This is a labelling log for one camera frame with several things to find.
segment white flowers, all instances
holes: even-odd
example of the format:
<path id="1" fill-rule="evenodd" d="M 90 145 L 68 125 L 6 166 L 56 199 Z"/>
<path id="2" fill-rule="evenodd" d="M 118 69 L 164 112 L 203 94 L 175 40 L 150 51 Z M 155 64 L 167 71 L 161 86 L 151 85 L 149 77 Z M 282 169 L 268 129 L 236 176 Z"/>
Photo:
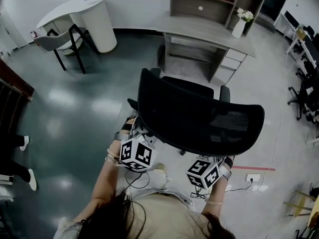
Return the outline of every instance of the white flowers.
<path id="1" fill-rule="evenodd" d="M 249 22 L 254 18 L 254 15 L 250 11 L 243 10 L 242 8 L 238 8 L 237 13 L 237 16 L 246 22 Z"/>

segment white sneaker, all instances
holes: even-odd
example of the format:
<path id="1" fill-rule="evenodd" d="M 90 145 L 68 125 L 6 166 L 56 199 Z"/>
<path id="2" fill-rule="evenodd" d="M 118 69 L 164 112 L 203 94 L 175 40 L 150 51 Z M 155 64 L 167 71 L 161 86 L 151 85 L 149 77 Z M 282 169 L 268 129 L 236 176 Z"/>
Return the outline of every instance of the white sneaker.
<path id="1" fill-rule="evenodd" d="M 30 142 L 29 136 L 24 136 L 24 146 L 21 146 L 20 150 L 24 151 L 29 142 Z"/>
<path id="2" fill-rule="evenodd" d="M 29 171 L 29 174 L 30 174 L 30 177 L 31 177 L 29 185 L 30 185 L 30 187 L 31 187 L 31 189 L 33 191 L 36 191 L 36 180 L 35 180 L 35 176 L 34 176 L 33 170 L 29 169 L 28 171 Z"/>

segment gray shelf cabinet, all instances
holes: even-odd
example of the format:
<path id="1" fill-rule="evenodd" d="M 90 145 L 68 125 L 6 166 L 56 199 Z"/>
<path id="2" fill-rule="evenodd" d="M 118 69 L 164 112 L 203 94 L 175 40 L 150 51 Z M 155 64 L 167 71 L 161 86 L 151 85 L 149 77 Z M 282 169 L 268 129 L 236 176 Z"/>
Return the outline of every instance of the gray shelf cabinet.
<path id="1" fill-rule="evenodd" d="M 240 7 L 257 17 L 264 0 L 170 0 L 170 15 L 191 15 L 203 17 L 232 30 L 238 22 L 237 9 Z M 247 23 L 243 34 L 248 35 L 255 20 Z"/>

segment power outlet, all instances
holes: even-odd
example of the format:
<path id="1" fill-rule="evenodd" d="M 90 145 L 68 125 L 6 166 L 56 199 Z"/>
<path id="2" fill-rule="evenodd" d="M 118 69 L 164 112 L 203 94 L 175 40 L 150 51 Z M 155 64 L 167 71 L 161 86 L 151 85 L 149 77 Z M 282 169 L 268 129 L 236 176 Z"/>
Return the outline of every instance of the power outlet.
<path id="1" fill-rule="evenodd" d="M 247 174 L 246 181 L 250 181 L 250 179 L 253 179 L 253 182 L 260 181 L 260 174 Z"/>

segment white vase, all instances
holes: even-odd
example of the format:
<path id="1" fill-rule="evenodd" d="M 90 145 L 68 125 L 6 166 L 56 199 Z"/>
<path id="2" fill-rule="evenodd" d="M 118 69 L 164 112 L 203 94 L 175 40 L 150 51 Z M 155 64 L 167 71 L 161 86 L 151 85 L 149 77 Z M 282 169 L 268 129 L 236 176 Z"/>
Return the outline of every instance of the white vase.
<path id="1" fill-rule="evenodd" d="M 246 24 L 246 21 L 244 21 L 243 19 L 239 18 L 239 21 L 235 25 L 234 30 L 232 32 L 234 37 L 236 37 L 236 38 L 240 38 L 241 37 L 241 35 L 242 35 L 243 31 L 244 31 L 244 28 L 245 28 L 245 24 Z"/>

